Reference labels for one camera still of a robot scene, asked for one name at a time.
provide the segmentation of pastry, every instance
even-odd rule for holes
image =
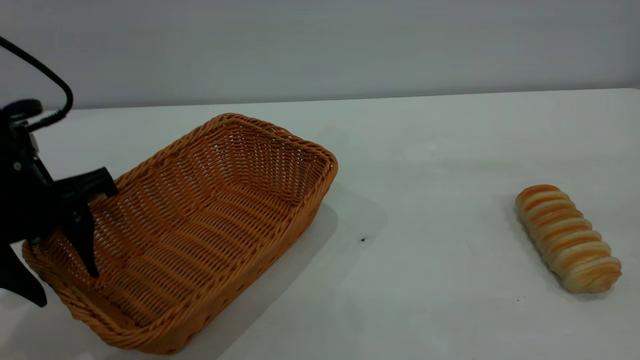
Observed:
[[[560,189],[546,184],[526,188],[516,207],[542,259],[568,291],[605,292],[622,275],[610,246]]]

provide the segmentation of basket rim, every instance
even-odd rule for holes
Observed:
[[[141,174],[153,169],[159,162],[179,151],[184,143],[188,143],[191,139],[200,136],[202,133],[208,133],[220,126],[226,126],[227,124],[238,122],[240,122],[242,126],[247,126],[262,135],[273,136],[274,139],[279,142],[288,143],[297,147],[305,146],[308,151],[314,152],[318,156],[326,159],[326,165],[324,166],[323,172],[318,181],[307,192],[307,194],[305,194],[302,201],[291,210],[287,216],[287,220],[271,230],[271,234],[281,234],[280,237],[282,237],[282,235],[284,235],[292,226],[294,223],[293,220],[300,215],[301,210],[307,205],[309,200],[317,196],[322,187],[326,187],[326,189],[328,189],[326,183],[327,181],[333,181],[333,178],[337,173],[338,163],[335,156],[324,147],[316,143],[303,140],[270,122],[246,117],[237,113],[224,113],[218,115],[201,126],[196,127],[188,134],[180,137],[163,150],[158,151],[149,159],[143,161],[130,171],[118,177],[116,180],[118,187],[125,188],[129,186],[136,178],[141,176]],[[173,326],[177,323],[189,319],[194,311],[207,303],[204,301],[204,299],[207,298],[205,294],[209,293],[211,288],[216,285],[214,281],[207,282],[200,289],[188,295],[182,302],[171,307],[162,316],[155,319],[148,325],[134,325],[133,328],[125,328],[122,327],[121,324],[116,323],[111,316],[104,313],[100,307],[96,306],[94,302],[92,302],[71,280],[68,279],[68,277],[63,275],[63,272],[47,256],[42,254],[39,250],[35,251],[27,241],[23,244],[22,253],[31,268],[34,268],[34,270],[43,270],[43,275],[40,275],[41,272],[37,272],[38,275],[51,286],[63,303],[70,309],[74,318],[89,325],[101,338],[106,335],[105,333],[117,335],[121,339],[126,338],[122,339],[122,341],[117,341],[125,348],[137,348],[143,344],[153,342],[155,339],[164,336],[167,332],[174,329]],[[225,282],[218,283],[218,285],[221,285],[220,291],[223,291],[223,289],[230,284],[232,283],[229,279]]]

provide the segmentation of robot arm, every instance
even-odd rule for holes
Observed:
[[[117,189],[106,168],[53,181],[38,157],[32,132],[63,119],[73,105],[68,85],[23,50],[0,37],[0,45],[34,65],[65,91],[65,107],[29,124],[42,113],[34,99],[21,100],[0,110],[0,288],[39,306],[47,299],[36,278],[20,262],[11,243],[26,240],[36,245],[60,227],[82,259],[88,273],[98,276],[93,258],[93,216],[88,202],[99,195],[113,196]]]

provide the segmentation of gray wall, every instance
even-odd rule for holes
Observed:
[[[77,108],[640,83],[639,0],[4,0]],[[0,104],[62,93],[0,50]]]

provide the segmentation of bread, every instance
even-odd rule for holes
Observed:
[[[546,184],[526,188],[516,207],[542,259],[568,291],[605,292],[622,275],[610,246],[560,189]]]

